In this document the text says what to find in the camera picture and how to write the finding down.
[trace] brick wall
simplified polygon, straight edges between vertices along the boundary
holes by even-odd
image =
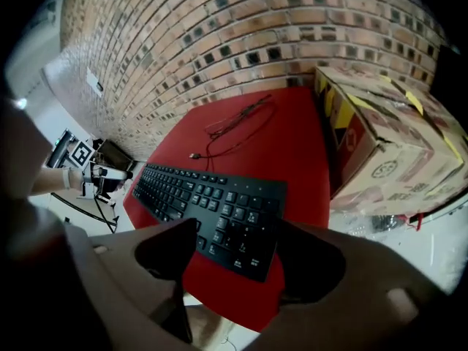
[[[191,108],[311,85],[317,65],[428,89],[446,42],[420,0],[65,0],[61,22],[63,52],[46,72],[55,93],[138,159]]]

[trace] floor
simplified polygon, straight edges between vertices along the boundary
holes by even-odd
[[[447,41],[421,0],[64,0],[45,74],[87,132],[144,160],[191,108],[310,85],[316,66],[428,89]]]
[[[133,170],[137,175],[144,163],[139,162]],[[116,203],[115,212],[118,219],[117,232],[133,230],[120,199]],[[371,221],[366,217],[343,216],[332,214],[330,228],[351,235],[369,238],[380,242],[412,263],[442,290],[450,293],[458,283],[463,267],[467,263],[468,250],[468,206],[456,209],[435,221],[423,224],[416,232],[412,227],[398,227],[393,230],[373,233]],[[190,297],[186,305],[200,302]],[[235,345],[237,351],[251,343],[258,333],[236,325],[229,333],[228,340]],[[229,342],[219,345],[218,351],[234,350]]]

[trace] white floor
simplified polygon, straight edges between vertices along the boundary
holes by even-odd
[[[143,165],[138,163],[134,169],[135,177]],[[117,232],[133,230],[122,200],[123,198],[114,208],[116,216],[120,216]],[[360,226],[350,229],[349,220]],[[336,216],[331,218],[332,229],[359,236],[368,233],[368,230],[364,230],[365,223],[365,219],[361,222],[359,218],[353,216],[346,216],[341,222],[336,222]],[[367,238],[383,243],[401,254],[448,293],[456,286],[461,270],[467,262],[468,207],[423,224],[419,232],[409,227],[400,227],[386,233],[367,235]],[[186,300],[186,304],[196,303],[200,302],[193,297]],[[257,336],[257,332],[236,325],[228,336],[229,341],[220,344],[218,351],[232,351],[234,346],[240,351]]]

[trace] red surface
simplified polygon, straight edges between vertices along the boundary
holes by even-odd
[[[214,158],[214,171],[237,176],[287,182],[284,218],[321,227],[328,226],[330,190],[328,163],[320,122],[307,88],[283,88],[233,97],[190,110],[171,130],[148,162],[192,170],[205,170],[210,141],[204,129],[239,113],[247,105],[271,94],[277,108],[270,122],[235,152]],[[211,154],[243,140],[268,119],[269,107],[243,121],[211,145]],[[157,223],[132,196],[124,207],[136,228]],[[278,312],[284,289],[281,262],[275,255],[265,283],[244,278],[195,252],[184,277],[184,288],[216,313],[246,328],[261,331]]]

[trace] black electronic device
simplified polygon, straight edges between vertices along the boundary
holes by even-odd
[[[161,222],[197,219],[197,251],[264,282],[276,248],[287,184],[147,164],[133,190]]]

